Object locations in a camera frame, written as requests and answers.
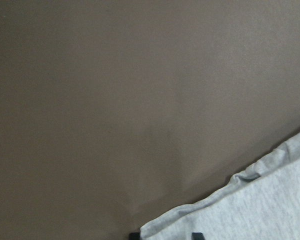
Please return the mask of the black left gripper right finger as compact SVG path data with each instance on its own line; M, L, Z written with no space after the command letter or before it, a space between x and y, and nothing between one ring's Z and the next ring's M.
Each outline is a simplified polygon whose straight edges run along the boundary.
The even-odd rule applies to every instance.
M192 232L191 239L192 240L205 240L205 237L202 232Z

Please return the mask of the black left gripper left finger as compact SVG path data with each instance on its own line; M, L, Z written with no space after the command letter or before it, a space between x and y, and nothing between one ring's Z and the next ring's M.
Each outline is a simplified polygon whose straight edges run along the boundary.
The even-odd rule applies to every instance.
M140 232L129 233L128 240L141 240L141 233Z

